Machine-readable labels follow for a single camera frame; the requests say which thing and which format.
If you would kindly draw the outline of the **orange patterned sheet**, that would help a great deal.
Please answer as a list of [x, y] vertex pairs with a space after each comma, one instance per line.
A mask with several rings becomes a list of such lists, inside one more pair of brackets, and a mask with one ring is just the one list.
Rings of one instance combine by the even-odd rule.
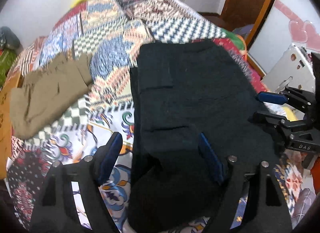
[[21, 72], [14, 74], [1, 90], [0, 105], [0, 177], [7, 176], [7, 159], [11, 157], [11, 121], [10, 121], [10, 95], [13, 88], [18, 88], [22, 83]]

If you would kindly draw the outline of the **wooden wardrobe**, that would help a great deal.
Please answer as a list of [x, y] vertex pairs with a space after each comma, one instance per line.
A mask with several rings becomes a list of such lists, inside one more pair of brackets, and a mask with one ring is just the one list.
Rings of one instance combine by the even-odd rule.
[[275, 0], [225, 0], [220, 18], [232, 29], [253, 25], [245, 42], [251, 47]]

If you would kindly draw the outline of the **white sliding wardrobe door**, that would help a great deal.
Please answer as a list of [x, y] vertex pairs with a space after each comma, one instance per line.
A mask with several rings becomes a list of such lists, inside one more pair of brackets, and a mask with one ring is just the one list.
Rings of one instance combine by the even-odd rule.
[[319, 52], [319, 6], [312, 0], [275, 0], [248, 55], [267, 74], [292, 44]]

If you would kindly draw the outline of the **colourful fleece blanket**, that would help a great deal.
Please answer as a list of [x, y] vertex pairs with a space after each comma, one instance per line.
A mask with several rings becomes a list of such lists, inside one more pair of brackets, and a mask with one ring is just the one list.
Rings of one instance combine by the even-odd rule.
[[241, 36], [234, 34], [224, 28], [221, 28], [221, 32], [224, 33], [223, 37], [232, 41], [232, 43], [238, 48], [239, 51], [247, 52], [247, 44]]

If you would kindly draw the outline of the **patchwork patterned bedspread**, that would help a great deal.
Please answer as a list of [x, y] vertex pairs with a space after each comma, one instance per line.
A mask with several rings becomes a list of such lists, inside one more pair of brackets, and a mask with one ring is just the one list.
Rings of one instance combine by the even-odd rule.
[[[118, 232], [136, 232], [129, 225], [127, 213], [135, 138], [131, 70], [137, 67], [140, 47], [150, 43], [212, 41], [236, 61], [259, 101], [257, 95], [267, 90], [254, 78], [242, 51], [223, 35], [221, 28], [176, 0], [90, 0], [69, 11], [44, 40], [39, 55], [23, 72], [23, 78], [29, 72], [47, 67], [61, 52], [70, 61], [91, 54], [92, 83], [89, 91], [52, 124], [29, 139], [16, 137], [22, 150], [16, 152], [8, 169], [8, 184], [23, 228], [30, 232], [33, 208], [51, 165], [55, 161], [63, 165], [78, 163], [85, 156], [94, 155], [118, 132], [123, 138], [120, 154], [109, 179], [98, 189]], [[261, 103], [266, 106], [265, 112], [286, 117], [274, 104]], [[284, 195], [291, 232], [319, 231], [319, 196], [302, 187], [301, 173], [291, 159], [291, 150], [286, 148], [287, 137], [283, 131], [266, 133], [271, 136], [278, 155], [276, 164], [267, 162]], [[232, 227], [242, 223], [248, 187], [249, 183], [245, 182]], [[90, 229], [77, 182], [72, 182], [72, 191], [80, 224]], [[212, 216], [162, 232], [203, 232], [218, 209]]]

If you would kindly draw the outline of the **black pants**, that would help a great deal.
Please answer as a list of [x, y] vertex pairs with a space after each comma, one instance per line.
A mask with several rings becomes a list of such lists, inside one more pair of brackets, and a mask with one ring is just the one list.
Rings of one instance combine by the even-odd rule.
[[127, 219], [136, 232], [172, 230], [212, 216], [225, 186], [199, 150], [204, 134], [227, 173], [227, 157], [278, 162], [271, 136], [252, 122], [266, 106], [236, 61], [212, 41], [150, 43], [131, 70], [135, 138]]

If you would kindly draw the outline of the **folded khaki pants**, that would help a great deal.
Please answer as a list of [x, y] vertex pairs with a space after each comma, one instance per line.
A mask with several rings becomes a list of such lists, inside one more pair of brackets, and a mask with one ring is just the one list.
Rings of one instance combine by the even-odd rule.
[[33, 137], [89, 91], [91, 59], [91, 54], [82, 54], [70, 61], [61, 52], [47, 67], [29, 72], [20, 88], [11, 90], [10, 120], [15, 137]]

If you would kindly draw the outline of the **pile of blue clothes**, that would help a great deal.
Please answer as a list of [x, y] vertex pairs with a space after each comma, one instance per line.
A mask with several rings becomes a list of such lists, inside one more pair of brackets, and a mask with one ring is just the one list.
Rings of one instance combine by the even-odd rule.
[[7, 26], [0, 28], [1, 49], [18, 50], [21, 46], [20, 40]]

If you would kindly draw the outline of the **green storage bag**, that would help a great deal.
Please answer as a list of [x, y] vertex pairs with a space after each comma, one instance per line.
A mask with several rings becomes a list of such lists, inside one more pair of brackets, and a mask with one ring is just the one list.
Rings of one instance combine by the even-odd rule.
[[12, 64], [16, 60], [16, 53], [14, 50], [2, 49], [0, 56], [0, 85], [5, 83], [7, 78], [6, 74], [10, 70]]

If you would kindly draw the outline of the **white suitcase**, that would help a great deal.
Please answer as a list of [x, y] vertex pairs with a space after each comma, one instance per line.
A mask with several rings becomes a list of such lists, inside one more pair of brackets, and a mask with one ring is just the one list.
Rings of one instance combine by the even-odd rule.
[[315, 92], [315, 77], [311, 59], [303, 47], [291, 44], [276, 65], [262, 79], [271, 92], [279, 93], [285, 87]]

